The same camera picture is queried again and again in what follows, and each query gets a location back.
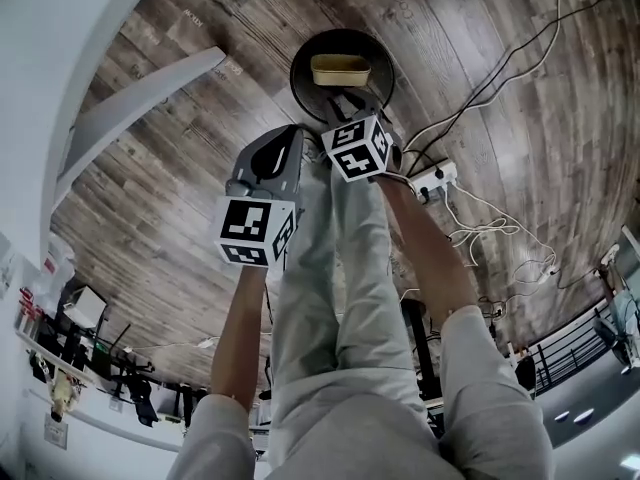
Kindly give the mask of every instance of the ceiling light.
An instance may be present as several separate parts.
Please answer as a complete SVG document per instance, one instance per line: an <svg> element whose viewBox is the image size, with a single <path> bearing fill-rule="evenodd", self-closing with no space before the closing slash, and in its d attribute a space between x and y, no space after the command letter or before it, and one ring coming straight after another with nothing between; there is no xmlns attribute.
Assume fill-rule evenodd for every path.
<svg viewBox="0 0 640 480"><path fill-rule="evenodd" d="M567 419L567 416L569 416L569 411L565 411L562 414L558 414L555 418L553 418L554 420L556 420L558 423L562 423L564 420Z"/></svg>
<svg viewBox="0 0 640 480"><path fill-rule="evenodd" d="M576 418L573 420L573 422L578 425L582 425L583 423L586 423L591 418L593 411L594 409L589 409L588 411L584 411L578 414Z"/></svg>
<svg viewBox="0 0 640 480"><path fill-rule="evenodd" d="M632 469L634 471L640 471L640 455L632 454L622 459L620 465L623 468Z"/></svg>

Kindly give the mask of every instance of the electrical cord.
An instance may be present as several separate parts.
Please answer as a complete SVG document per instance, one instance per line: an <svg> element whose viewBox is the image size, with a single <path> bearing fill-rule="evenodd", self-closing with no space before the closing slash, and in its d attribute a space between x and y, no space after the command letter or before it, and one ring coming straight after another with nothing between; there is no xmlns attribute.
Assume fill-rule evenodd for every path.
<svg viewBox="0 0 640 480"><path fill-rule="evenodd" d="M509 302L511 302L513 299L515 299L516 297L522 297L522 298L527 298L527 297L531 297L532 295L535 295L536 293L538 293L538 290L540 289L540 287L538 286L535 290L533 290L531 293L515 293L513 295L511 295L511 297L507 298L507 300L490 300L488 297L483 296L480 297L478 299L479 303L488 303L491 304L491 313L487 314L487 313L482 313L482 316L484 316L485 318L489 318L491 320L491 322L496 322L498 320L502 320L505 316L507 316L507 311L508 311L508 306L507 304L509 304ZM502 310L502 315L498 316L498 312L494 309L495 306L497 304L501 304L502 307L504 308Z"/></svg>
<svg viewBox="0 0 640 480"><path fill-rule="evenodd" d="M271 376L269 375L270 369L271 369L271 356L267 356L267 360L264 363L264 376L267 378L267 382L269 383L269 389L272 388Z"/></svg>
<svg viewBox="0 0 640 480"><path fill-rule="evenodd" d="M409 288L407 290L404 291L404 293L402 294L402 297L400 297L400 302L402 302L405 298L405 296L407 295L407 293L409 292L419 292L420 288Z"/></svg>
<svg viewBox="0 0 640 480"><path fill-rule="evenodd" d="M418 197L418 194L416 192L415 187L413 186L413 183L411 183L411 180L409 178L407 178L406 176L403 176L402 174L398 174L395 172L383 172L380 174L376 174L376 176L380 176L382 178L387 178L393 181L397 181L398 183L402 183L403 185L406 185L407 187L409 187L411 189L411 192L413 192L413 195L415 197Z"/></svg>
<svg viewBox="0 0 640 480"><path fill-rule="evenodd" d="M467 195L471 199L474 199L475 201L478 201L480 203L483 203L483 204L487 205L489 208L492 208L493 210L498 212L500 215L502 215L502 217L493 220L489 224L481 224L479 226L469 226L467 224L463 224L456 217L456 215L451 210L451 207L449 206L449 199L448 199L448 197L449 197L448 196L448 192L449 191L447 189L448 184L446 184L443 187L444 188L444 204L445 204L447 210L449 210L449 213L453 217L453 219L456 222L456 224L458 226L460 226L461 228L463 228L463 229L459 229L459 230L454 231L449 236L452 237L456 233L466 233L466 235L459 242L453 244L453 247L456 247L456 248L460 247L471 236L473 236L473 239L471 240L471 243L469 244L469 256L471 257L471 264L470 265L465 265L465 266L466 267L477 267L478 266L478 263L477 263L474 255L473 255L473 244L476 242L476 240L480 236L485 235L487 233L493 233L493 232L501 232L502 234L504 234L506 236L511 236L511 235L514 235L514 234L518 233L520 230L522 230L526 234L528 234L531 238L533 238L542 248L551 251L551 253L549 255L547 255L547 257L542 261L540 261L540 260L527 260L527 261L523 262L522 264L520 264L513 272L513 280L515 282L523 283L523 284L538 284L538 280L537 279L535 281L522 280L522 279L518 279L516 274L523 266L525 266L525 265L527 265L529 263L536 263L536 264L539 264L539 265L542 266L541 272L540 272L540 275L542 275L544 273L544 271L547 269L548 266L555 264L556 259L557 259L557 254L556 254L555 249L553 247L551 247L550 245L543 244L540 240L538 240L538 237L536 237L531 231L529 231L527 228L525 228L520 223L520 221L518 219L516 219L515 217L512 217L508 213L503 212L502 210L497 208L495 205L493 205L493 204L489 203L488 201L485 201L484 199L482 199L480 197L477 197L477 196L473 195L471 192L468 192L467 190L463 189L460 185L458 185L457 182L452 182L451 185L456 190L458 190L459 192L462 192L463 194ZM508 222L507 219L511 219L517 225L507 224L507 222Z"/></svg>
<svg viewBox="0 0 640 480"><path fill-rule="evenodd" d="M264 292L267 294L267 310L269 311L269 321L271 325L273 325L273 312L271 311L271 300L269 300L269 288L267 287L267 283L264 283Z"/></svg>
<svg viewBox="0 0 640 480"><path fill-rule="evenodd" d="M560 273L558 275L558 282L556 283L556 288L558 290L566 290L568 288L571 288L572 286L574 286L574 285L578 284L580 281L582 281L589 274L595 273L597 270L598 270L597 268L592 268L588 272L585 272L584 274L582 274L578 279L575 279L574 281L571 281L570 283L567 283L565 286L560 286L560 282L562 281L562 273Z"/></svg>
<svg viewBox="0 0 640 480"><path fill-rule="evenodd" d="M530 75L531 73L533 73L534 71L536 71L538 68L540 68L540 66L542 66L542 64L544 64L544 62L547 60L547 57L549 56L549 53L551 53L551 49L553 48L556 39L558 38L558 34L560 33L560 21L562 21L563 18L561 18L560 16L560 1L561 0L556 0L556 19L552 22L550 22L549 24L547 24L540 32L538 32L535 36L533 36L531 39L529 39L526 43L524 43L522 46L516 48L515 50L513 50L505 59L505 61L502 63L502 66L496 71L496 73L493 75L493 77L491 77L491 79L484 84L479 90L474 90L472 92L471 97L469 98L469 100L467 101L467 103L465 103L465 105L455 114L453 114L452 116L449 116L448 118L439 121L438 123L434 123L430 126L428 126L427 128L424 128L423 130L420 130L418 133L416 133L413 138L407 143L407 146L405 149L408 149L409 147L411 147L411 145L424 133L426 133L427 131L436 128L442 124L445 124L449 121L451 121L451 123L449 124L449 126L444 130L444 132L438 134L438 136L436 138L434 138L433 140L431 140L423 149L422 152L426 152L433 144L435 144L436 142L438 142L439 140L441 140L445 135L447 135L451 129L453 128L453 126L456 124L456 122L458 121L458 119L460 119L460 117L462 117L462 115L467 112L468 110L472 109L472 108L482 108L482 107L487 107L489 105L491 105L500 95L500 93L504 90L504 88L509 85L511 82L514 82L515 80L520 80L521 78L524 78L528 75ZM511 60L511 58L520 50L526 48L527 46L529 46L531 43L533 43L538 37L540 37L552 24L556 23L556 29L553 33L553 36L551 37L551 41L549 42L549 46L547 46L544 54L542 55L541 59L535 63L533 66L531 66L530 68L526 69L525 71L523 71L522 73L518 73L516 75L513 75L509 78L507 78L506 80L504 80L499 86L498 89L496 89L496 91L494 92L494 94L487 100L478 103L476 105L472 105L472 103L485 91L485 89L487 89L488 87L491 86L491 84L494 82L494 80L498 77L498 75L500 75L500 73L506 68L507 64L509 63L509 61ZM413 165L409 168L409 171L407 172L408 176L411 176L411 172L413 171L413 169L415 168L415 166L418 164L420 157L418 156L418 158L416 158L416 160L413 162Z"/></svg>
<svg viewBox="0 0 640 480"><path fill-rule="evenodd" d="M271 336L272 334L273 333L271 332L261 332L260 336ZM150 350L155 348L167 348L167 347L179 347L179 346L190 346L190 347L201 348L202 350L206 350L211 345L208 345L207 347L200 347L199 344L204 343L207 340L219 340L220 338L222 338L222 336L209 336L208 338L200 340L197 343L193 341L184 341L180 343L165 343L163 345L151 345L148 347L124 347L124 350L126 352L126 349L130 349L131 352L135 352L136 350Z"/></svg>
<svg viewBox="0 0 640 480"><path fill-rule="evenodd" d="M420 156L424 156L427 160L429 160L429 162L431 162L431 166L433 167L435 165L438 165L440 162L436 162L433 158L431 158L425 151L420 151L419 149L404 149L402 151L403 154L405 153L417 153L418 154L418 158Z"/></svg>
<svg viewBox="0 0 640 480"><path fill-rule="evenodd" d="M462 114L464 114L465 112L467 112L468 110L472 110L472 109L477 109L477 108L482 108L482 107L486 107L488 105L490 105L491 103L493 103L496 98L498 97L498 95L502 92L502 90L512 81L514 80L518 80L520 78L523 78L524 76L527 76L528 74L532 73L533 71L535 71L537 68L540 67L540 63L536 64L533 66L533 71L530 70L525 70L523 73L519 73L517 75L515 75L514 77L510 77L508 79L506 79L504 82L502 82L500 84L500 86L498 87L498 89L496 90L496 92L487 100L484 100L476 105L472 105L473 101L480 95L482 94L482 92L489 87L493 81L497 78L497 76L504 70L504 68L506 67L507 63L509 62L509 60L513 57L513 55L515 53L517 53L518 51L526 48L527 46L529 46L533 41L535 41L538 37L540 37L544 32L547 31L547 29L549 29L549 27L551 27L552 25L554 25L555 23L560 23L563 20L570 18L571 16L574 16L580 12L584 12L587 11L589 9L593 9L594 7L596 7L597 5L599 5L600 3L607 1L607 0L596 0L595 2L586 5L584 7L581 7L579 9L576 9L574 11L571 11L567 14L564 14L562 16L558 16L556 19L550 21L549 23L547 23L536 35L534 35L531 39L529 39L527 42L523 43L521 46L519 46L518 48L516 48L515 50L513 50L506 58L506 60L502 63L502 66L499 68L499 70L496 72L496 74L486 83L482 86L482 88L478 91L474 91L474 95L471 97L471 99L462 107L462 109L460 109L458 112L456 112L455 114L452 114L451 116L438 121L436 123L433 123L431 125L429 125L428 127L420 130L418 133L416 133L413 138L407 143L405 149L408 149L409 147L411 147L415 141L420 138L424 133L437 128L441 125L444 125L450 121L453 121L446 129L443 133L440 133L439 135L437 135L434 139L432 139L430 142L427 143L427 145L422 148L420 150L421 155L425 154L427 150L429 150L429 148L431 148L431 146L433 146L435 143L437 143L438 141L440 141L445 135L447 135L449 133L449 131L451 130L451 128L453 127L453 125L455 124L455 122L462 116ZM543 58L546 60L546 57L548 56L551 47L553 46L553 43L550 42L549 47L547 47L547 51L545 51L545 54L543 55ZM417 165L420 156L418 156L418 158L414 161L413 165L409 168L409 171L407 172L408 176L411 176L411 172L413 171L413 169L415 168L415 166Z"/></svg>

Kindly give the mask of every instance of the fiducial marker cube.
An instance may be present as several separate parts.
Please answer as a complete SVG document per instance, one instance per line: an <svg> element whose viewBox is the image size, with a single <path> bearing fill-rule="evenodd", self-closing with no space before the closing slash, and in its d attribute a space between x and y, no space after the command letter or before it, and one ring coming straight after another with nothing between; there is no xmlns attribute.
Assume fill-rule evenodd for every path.
<svg viewBox="0 0 640 480"><path fill-rule="evenodd" d="M368 178L387 170L392 139L376 116L329 130L322 134L322 142L346 181Z"/></svg>
<svg viewBox="0 0 640 480"><path fill-rule="evenodd" d="M216 204L214 243L228 263L272 267L296 226L292 201L222 196Z"/></svg>

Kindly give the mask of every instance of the person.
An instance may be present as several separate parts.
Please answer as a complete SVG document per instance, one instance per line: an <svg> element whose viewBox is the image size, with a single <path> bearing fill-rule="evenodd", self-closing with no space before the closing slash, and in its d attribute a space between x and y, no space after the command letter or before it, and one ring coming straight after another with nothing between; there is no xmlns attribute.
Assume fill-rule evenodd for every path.
<svg viewBox="0 0 640 480"><path fill-rule="evenodd" d="M626 336L627 324L631 318L636 316L638 308L633 295L616 268L615 259L619 250L618 244L611 246L600 262L597 276L602 281L604 296L609 304L613 324L618 335Z"/></svg>
<svg viewBox="0 0 640 480"><path fill-rule="evenodd" d="M300 180L305 211L274 311L268 478L552 478L541 410L496 349L447 237L404 183L346 183L317 151L308 156ZM439 442L419 397L392 282L385 199L442 329L446 432ZM336 245L346 278L340 324L332 290ZM266 274L242 269L211 366L211 394L193 415L170 480L253 478L248 413Z"/></svg>

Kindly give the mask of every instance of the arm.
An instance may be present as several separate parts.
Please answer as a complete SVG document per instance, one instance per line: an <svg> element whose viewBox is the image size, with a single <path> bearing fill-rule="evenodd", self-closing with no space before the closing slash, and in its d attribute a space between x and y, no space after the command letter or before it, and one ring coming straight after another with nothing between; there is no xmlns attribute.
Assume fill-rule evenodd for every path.
<svg viewBox="0 0 640 480"><path fill-rule="evenodd" d="M442 327L451 313L478 300L469 272L449 239L407 186L388 178L380 178L378 184L400 226L405 253L415 270L429 314Z"/></svg>
<svg viewBox="0 0 640 480"><path fill-rule="evenodd" d="M260 317L267 270L244 267L200 400L168 480L251 480L249 411L258 382Z"/></svg>
<svg viewBox="0 0 640 480"><path fill-rule="evenodd" d="M469 480L553 478L542 412L498 352L466 268L408 187L381 179L422 298L442 326L443 456Z"/></svg>
<svg viewBox="0 0 640 480"><path fill-rule="evenodd" d="M262 297L267 269L244 267L211 363L211 393L251 410L258 384Z"/></svg>

